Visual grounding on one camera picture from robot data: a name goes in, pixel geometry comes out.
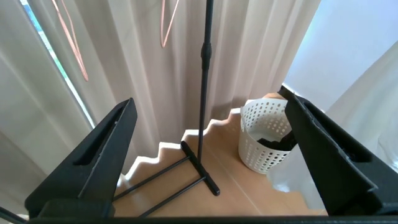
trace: white wall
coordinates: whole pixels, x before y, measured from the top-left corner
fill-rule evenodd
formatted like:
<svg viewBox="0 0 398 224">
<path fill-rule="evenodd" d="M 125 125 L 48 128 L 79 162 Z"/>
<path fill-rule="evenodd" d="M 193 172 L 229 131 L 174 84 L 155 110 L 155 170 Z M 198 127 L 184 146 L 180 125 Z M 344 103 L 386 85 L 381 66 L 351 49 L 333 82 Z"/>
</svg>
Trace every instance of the white wall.
<svg viewBox="0 0 398 224">
<path fill-rule="evenodd" d="M 284 84 L 327 110 L 397 40 L 398 1 L 322 0 Z"/>
</svg>

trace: white plastic basket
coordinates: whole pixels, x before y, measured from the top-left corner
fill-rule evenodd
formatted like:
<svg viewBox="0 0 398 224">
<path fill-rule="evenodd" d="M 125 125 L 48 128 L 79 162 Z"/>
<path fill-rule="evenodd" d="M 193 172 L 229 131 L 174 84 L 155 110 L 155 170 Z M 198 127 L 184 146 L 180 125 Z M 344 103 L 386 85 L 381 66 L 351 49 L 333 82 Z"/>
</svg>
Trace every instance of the white plastic basket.
<svg viewBox="0 0 398 224">
<path fill-rule="evenodd" d="M 260 174 L 266 174 L 290 152 L 270 149 L 257 142 L 260 138 L 280 141 L 292 130 L 284 113 L 286 103 L 287 100 L 263 98 L 241 108 L 239 156 Z"/>
</svg>

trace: foot of stand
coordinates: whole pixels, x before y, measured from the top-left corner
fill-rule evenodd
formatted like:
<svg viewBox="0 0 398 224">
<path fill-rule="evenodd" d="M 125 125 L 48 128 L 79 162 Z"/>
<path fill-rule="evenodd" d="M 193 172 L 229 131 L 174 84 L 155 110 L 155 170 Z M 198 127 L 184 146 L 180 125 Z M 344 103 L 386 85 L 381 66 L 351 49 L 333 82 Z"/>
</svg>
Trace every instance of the foot of stand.
<svg viewBox="0 0 398 224">
<path fill-rule="evenodd" d="M 185 155 L 189 157 L 189 160 L 191 161 L 194 168 L 198 171 L 199 175 L 205 178 L 204 181 L 207 187 L 210 189 L 211 193 L 213 193 L 214 196 L 219 196 L 220 189 L 218 188 L 214 180 L 210 177 L 209 173 L 207 173 L 205 168 L 201 164 L 199 164 L 197 157 L 185 141 L 181 142 L 181 149 L 182 151 L 184 151 Z"/>
<path fill-rule="evenodd" d="M 178 197 L 182 193 L 186 192 L 187 190 L 191 189 L 196 184 L 199 184 L 203 180 L 205 181 L 207 187 L 210 189 L 211 193 L 213 193 L 213 195 L 215 195 L 215 196 L 219 196 L 220 195 L 220 189 L 217 187 L 216 183 L 210 177 L 209 173 L 207 173 L 205 168 L 201 164 L 199 164 L 197 157 L 195 156 L 195 154 L 193 153 L 191 148 L 189 148 L 188 144 L 185 141 L 181 142 L 181 149 L 185 153 L 186 157 L 180 159 L 179 161 L 173 163 L 172 165 L 162 169 L 158 173 L 146 178 L 142 182 L 139 182 L 138 184 L 136 184 L 136 185 L 130 187 L 129 189 L 123 191 L 122 193 L 118 194 L 117 196 L 115 196 L 113 198 L 113 201 L 115 201 L 115 200 L 127 195 L 128 193 L 132 192 L 133 190 L 136 190 L 137 188 L 143 186 L 144 184 L 150 182 L 151 180 L 154 180 L 156 177 L 166 173 L 167 171 L 173 169 L 174 167 L 177 167 L 178 165 L 182 164 L 183 162 L 187 161 L 188 159 L 192 163 L 194 168 L 197 170 L 197 172 L 199 173 L 200 178 L 197 179 L 196 181 L 192 182 L 188 186 L 184 187 L 183 189 L 179 190 L 178 192 L 174 193 L 173 195 L 171 195 L 167 199 L 163 200 L 159 204 L 157 204 L 157 205 L 153 206 L 152 208 L 148 209 L 148 211 L 144 212 L 139 217 L 148 216 L 149 214 L 151 214 L 152 212 L 156 211 L 161 206 L 163 206 L 166 203 L 170 202 L 171 200 L 175 199 L 176 197 Z"/>
</svg>

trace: hanging cord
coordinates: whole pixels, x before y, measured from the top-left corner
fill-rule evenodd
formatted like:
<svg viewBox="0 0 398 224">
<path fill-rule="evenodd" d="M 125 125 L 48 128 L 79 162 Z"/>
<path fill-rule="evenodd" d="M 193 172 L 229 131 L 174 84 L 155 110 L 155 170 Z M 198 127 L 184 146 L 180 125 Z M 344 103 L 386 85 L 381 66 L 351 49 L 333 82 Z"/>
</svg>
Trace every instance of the hanging cord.
<svg viewBox="0 0 398 224">
<path fill-rule="evenodd" d="M 169 23 L 169 28 L 167 28 L 166 36 L 163 37 L 164 10 L 165 10 L 165 2 L 166 2 L 166 0 L 162 0 L 162 15 L 160 16 L 160 46 L 162 46 L 162 48 L 164 48 L 166 46 L 167 38 L 169 37 L 170 29 L 172 28 L 175 11 L 177 10 L 177 6 L 178 6 L 178 2 L 179 1 L 180 0 L 177 0 L 177 3 L 175 3 L 174 12 L 172 14 L 172 18 L 171 18 L 170 23 Z"/>
<path fill-rule="evenodd" d="M 60 19 L 63 31 L 65 32 L 65 35 L 67 36 L 67 39 L 68 39 L 69 44 L 70 44 L 70 47 L 73 50 L 73 54 L 75 55 L 75 58 L 76 58 L 76 60 L 77 60 L 77 62 L 79 64 L 81 73 L 83 74 L 83 78 L 86 80 L 86 82 L 88 82 L 88 75 L 87 75 L 87 72 L 86 72 L 85 64 L 83 63 L 83 59 L 82 59 L 81 54 L 80 54 L 79 45 L 77 44 L 75 30 L 73 28 L 72 20 L 70 19 L 70 15 L 69 15 L 67 7 L 65 6 L 65 3 L 63 2 L 63 0 L 61 0 L 61 2 L 62 2 L 62 5 L 63 5 L 63 8 L 65 9 L 65 12 L 67 13 L 68 19 L 69 19 L 69 24 L 70 24 L 70 28 L 72 30 L 73 40 L 72 40 L 72 37 L 71 37 L 71 35 L 69 33 L 68 27 L 67 27 L 67 25 L 65 24 L 65 21 L 62 18 L 62 15 L 61 15 L 61 12 L 59 11 L 57 3 L 55 2 L 55 0 L 52 0 L 52 3 L 54 4 L 55 10 L 57 11 L 57 14 L 58 14 L 58 18 Z"/>
</svg>

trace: floor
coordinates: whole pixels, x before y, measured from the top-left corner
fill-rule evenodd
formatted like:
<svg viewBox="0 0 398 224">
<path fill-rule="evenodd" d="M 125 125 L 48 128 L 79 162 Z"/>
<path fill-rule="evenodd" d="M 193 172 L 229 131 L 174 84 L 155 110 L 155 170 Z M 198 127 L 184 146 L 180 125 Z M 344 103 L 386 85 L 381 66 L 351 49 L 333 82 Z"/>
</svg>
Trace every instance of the floor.
<svg viewBox="0 0 398 224">
<path fill-rule="evenodd" d="M 215 197 L 201 182 L 150 217 L 326 215 L 324 210 L 308 209 L 298 192 L 274 190 L 264 175 L 248 169 L 241 162 L 238 155 L 239 121 L 240 114 L 234 113 L 224 121 L 212 120 L 204 137 L 203 166 L 220 188 L 220 196 Z M 187 131 L 183 139 L 196 151 L 194 132 Z M 132 178 L 122 181 L 116 194 L 185 157 L 178 145 L 171 146 L 161 150 L 159 163 L 139 164 Z M 196 170 L 185 161 L 115 201 L 115 216 L 136 217 L 197 178 Z"/>
</svg>

